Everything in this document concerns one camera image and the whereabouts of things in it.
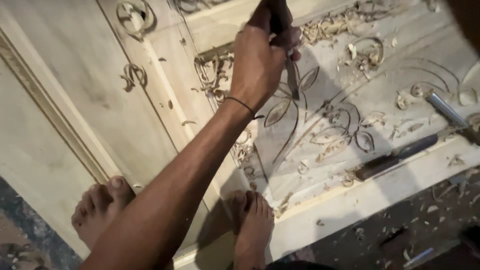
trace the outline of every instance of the black string bracelet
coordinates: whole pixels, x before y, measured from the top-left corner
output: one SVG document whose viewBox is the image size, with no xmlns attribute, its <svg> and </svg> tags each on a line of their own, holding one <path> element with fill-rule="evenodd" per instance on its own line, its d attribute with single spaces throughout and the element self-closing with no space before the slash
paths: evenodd
<svg viewBox="0 0 480 270">
<path fill-rule="evenodd" d="M 253 110 L 250 109 L 250 107 L 248 107 L 247 104 L 241 102 L 240 100 L 238 100 L 238 99 L 236 99 L 236 98 L 234 98 L 234 97 L 226 97 L 225 99 L 231 99 L 231 100 L 234 100 L 234 101 L 240 103 L 241 105 L 243 105 L 245 108 L 247 108 L 247 109 L 252 113 L 252 116 L 253 116 L 253 119 L 254 119 L 254 120 L 255 120 L 255 119 L 261 119 L 261 118 L 265 117 L 264 115 L 259 115 L 259 116 L 256 116 L 256 117 L 255 117 L 255 112 L 253 112 Z"/>
</svg>

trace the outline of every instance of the toenail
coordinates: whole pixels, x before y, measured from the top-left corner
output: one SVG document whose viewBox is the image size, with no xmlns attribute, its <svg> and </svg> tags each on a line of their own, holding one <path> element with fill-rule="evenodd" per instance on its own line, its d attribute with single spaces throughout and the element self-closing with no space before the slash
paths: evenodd
<svg viewBox="0 0 480 270">
<path fill-rule="evenodd" d="M 119 188 L 123 184 L 122 180 L 120 178 L 115 178 L 112 180 L 112 186 Z"/>
</svg>

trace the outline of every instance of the forearm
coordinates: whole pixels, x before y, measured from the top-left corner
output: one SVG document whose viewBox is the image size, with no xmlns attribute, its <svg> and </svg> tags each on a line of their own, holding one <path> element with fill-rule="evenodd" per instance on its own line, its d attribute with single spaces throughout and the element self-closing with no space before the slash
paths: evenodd
<svg viewBox="0 0 480 270">
<path fill-rule="evenodd" d="M 100 237 L 84 269 L 94 264 L 102 269 L 147 269 L 155 261 L 166 264 L 182 243 L 218 167 L 251 119 L 245 107 L 226 100 Z M 89 260 L 95 263 L 87 266 Z"/>
</svg>

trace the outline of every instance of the bare foot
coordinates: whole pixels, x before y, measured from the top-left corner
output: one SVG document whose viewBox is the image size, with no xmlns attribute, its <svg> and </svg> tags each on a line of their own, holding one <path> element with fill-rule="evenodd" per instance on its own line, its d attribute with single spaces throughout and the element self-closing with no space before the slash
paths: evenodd
<svg viewBox="0 0 480 270">
<path fill-rule="evenodd" d="M 234 269 L 265 269 L 265 248 L 274 225 L 273 209 L 256 192 L 247 192 L 249 210 L 235 244 Z"/>
<path fill-rule="evenodd" d="M 135 193 L 121 176 L 112 177 L 107 185 L 95 184 L 84 193 L 72 216 L 72 225 L 90 250 L 134 198 Z"/>
</svg>

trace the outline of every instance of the hand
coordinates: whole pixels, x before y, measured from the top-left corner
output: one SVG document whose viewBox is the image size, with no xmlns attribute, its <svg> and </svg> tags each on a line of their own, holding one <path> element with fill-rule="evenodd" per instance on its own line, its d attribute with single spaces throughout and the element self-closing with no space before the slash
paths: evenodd
<svg viewBox="0 0 480 270">
<path fill-rule="evenodd" d="M 230 96 L 257 112 L 275 93 L 285 68 L 286 53 L 300 43 L 301 31 L 293 27 L 273 38 L 269 0 L 262 0 L 235 39 L 235 64 Z M 292 60 L 300 53 L 294 49 Z"/>
</svg>

